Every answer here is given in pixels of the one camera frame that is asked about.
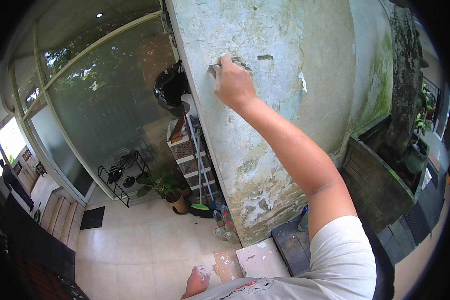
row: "white tile floor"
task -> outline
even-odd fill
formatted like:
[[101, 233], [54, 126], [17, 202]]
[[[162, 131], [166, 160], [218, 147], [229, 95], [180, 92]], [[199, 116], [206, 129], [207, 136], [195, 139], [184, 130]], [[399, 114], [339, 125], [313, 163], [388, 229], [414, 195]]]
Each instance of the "white tile floor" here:
[[96, 188], [86, 210], [105, 206], [101, 228], [80, 230], [75, 280], [92, 300], [178, 300], [192, 267], [204, 265], [210, 287], [214, 250], [228, 242], [214, 236], [213, 219], [177, 215], [161, 199], [127, 208]]

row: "cardboard piece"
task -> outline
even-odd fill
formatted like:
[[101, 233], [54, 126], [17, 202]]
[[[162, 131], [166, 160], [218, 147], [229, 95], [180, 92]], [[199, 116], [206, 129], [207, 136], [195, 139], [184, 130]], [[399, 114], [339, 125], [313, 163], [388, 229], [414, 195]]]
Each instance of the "cardboard piece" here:
[[230, 280], [243, 278], [242, 269], [240, 268], [239, 259], [236, 250], [240, 249], [240, 244], [213, 251], [215, 263], [213, 272], [222, 280], [222, 283]]
[[290, 277], [272, 237], [236, 251], [245, 277]]

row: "hand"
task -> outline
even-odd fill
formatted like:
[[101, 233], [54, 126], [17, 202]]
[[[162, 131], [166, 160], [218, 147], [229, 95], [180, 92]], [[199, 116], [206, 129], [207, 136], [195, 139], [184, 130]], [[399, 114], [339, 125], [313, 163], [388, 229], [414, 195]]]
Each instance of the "hand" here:
[[200, 294], [205, 291], [208, 287], [208, 282], [210, 281], [210, 273], [207, 273], [204, 281], [202, 282], [202, 277], [200, 276], [200, 271], [197, 267], [193, 267], [192, 274], [186, 282], [186, 291], [181, 299], [189, 298]]
[[222, 54], [213, 69], [216, 74], [213, 92], [229, 108], [238, 112], [243, 106], [258, 100], [249, 72], [232, 63], [230, 54]]

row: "right hand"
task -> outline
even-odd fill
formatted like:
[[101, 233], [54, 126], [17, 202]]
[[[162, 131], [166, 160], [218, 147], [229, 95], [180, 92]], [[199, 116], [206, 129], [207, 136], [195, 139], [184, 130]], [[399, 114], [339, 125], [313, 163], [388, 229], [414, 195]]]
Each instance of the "right hand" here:
[[222, 54], [217, 64], [221, 66], [213, 67], [216, 73], [213, 92], [225, 105], [239, 111], [258, 99], [249, 72], [232, 63], [230, 54]]

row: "plastic bottle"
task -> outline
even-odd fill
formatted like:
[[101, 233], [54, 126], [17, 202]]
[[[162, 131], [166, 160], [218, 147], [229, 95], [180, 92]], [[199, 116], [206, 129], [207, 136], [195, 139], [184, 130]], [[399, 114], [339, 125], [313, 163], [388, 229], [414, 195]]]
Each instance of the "plastic bottle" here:
[[305, 207], [305, 214], [302, 217], [302, 220], [298, 224], [298, 231], [304, 232], [309, 230], [309, 207]]
[[223, 213], [222, 221], [224, 223], [227, 223], [228, 221], [231, 222], [232, 221], [232, 217], [230, 216], [230, 213]]
[[237, 230], [235, 229], [235, 225], [232, 222], [230, 222], [230, 221], [227, 221], [225, 223], [225, 230], [237, 233]]
[[220, 212], [222, 213], [222, 216], [224, 213], [230, 214], [230, 211], [228, 210], [228, 207], [225, 204], [222, 204], [222, 207], [220, 207]]
[[228, 241], [228, 239], [224, 236], [224, 234], [225, 234], [224, 228], [215, 228], [215, 236], [222, 241]]
[[234, 232], [227, 231], [225, 232], [223, 237], [226, 238], [229, 243], [232, 243], [234, 245], [240, 243], [239, 237], [237, 237]]
[[218, 227], [222, 227], [224, 225], [222, 214], [218, 210], [213, 211], [213, 218], [215, 219], [215, 222], [217, 222]]

